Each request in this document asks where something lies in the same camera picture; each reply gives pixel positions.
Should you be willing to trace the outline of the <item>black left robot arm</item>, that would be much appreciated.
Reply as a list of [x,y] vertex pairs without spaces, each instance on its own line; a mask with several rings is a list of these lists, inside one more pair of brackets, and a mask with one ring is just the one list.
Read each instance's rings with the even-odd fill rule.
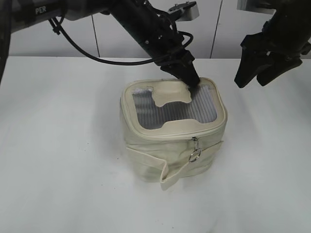
[[64,19],[75,21],[94,14],[111,15],[164,72],[195,88],[199,76],[194,57],[187,50],[190,33],[177,29],[177,21],[198,17],[197,3],[177,4],[168,11],[157,9],[147,0],[3,0],[0,3],[0,68],[5,69],[11,35],[48,21],[56,34],[67,37]]

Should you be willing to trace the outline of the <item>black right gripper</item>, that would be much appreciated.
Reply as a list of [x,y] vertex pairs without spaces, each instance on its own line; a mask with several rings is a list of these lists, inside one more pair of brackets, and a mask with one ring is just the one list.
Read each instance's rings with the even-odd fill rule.
[[302,64],[301,55],[311,50],[310,23],[267,21],[262,31],[248,34],[241,42],[242,56],[234,82],[244,88],[254,77],[266,86]]

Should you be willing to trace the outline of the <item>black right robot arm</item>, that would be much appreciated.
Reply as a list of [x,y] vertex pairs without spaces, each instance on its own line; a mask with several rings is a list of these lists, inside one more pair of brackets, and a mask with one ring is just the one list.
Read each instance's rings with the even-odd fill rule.
[[309,0],[240,0],[242,11],[272,14],[261,32],[241,42],[242,56],[235,83],[244,88],[253,78],[266,86],[302,64],[311,50],[311,2]]

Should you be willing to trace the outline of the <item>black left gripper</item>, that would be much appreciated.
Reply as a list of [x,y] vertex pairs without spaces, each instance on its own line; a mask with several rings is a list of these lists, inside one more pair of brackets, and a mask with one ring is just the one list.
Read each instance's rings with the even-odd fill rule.
[[191,33],[178,31],[176,23],[168,14],[158,14],[154,35],[145,41],[143,48],[155,59],[155,64],[166,73],[197,87],[200,78],[194,68],[194,57],[186,49],[194,37]]

